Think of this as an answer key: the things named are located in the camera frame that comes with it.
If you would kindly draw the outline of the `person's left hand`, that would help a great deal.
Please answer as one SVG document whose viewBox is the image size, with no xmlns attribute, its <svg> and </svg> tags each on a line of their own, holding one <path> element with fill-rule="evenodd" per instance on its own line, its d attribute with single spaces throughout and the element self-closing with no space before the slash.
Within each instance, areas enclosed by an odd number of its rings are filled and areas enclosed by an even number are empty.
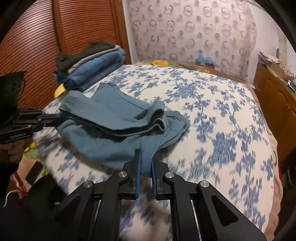
<svg viewBox="0 0 296 241">
<path fill-rule="evenodd" d="M 25 142 L 23 140 L 1 145 L 1 163 L 18 164 L 23 157 Z"/>
</svg>

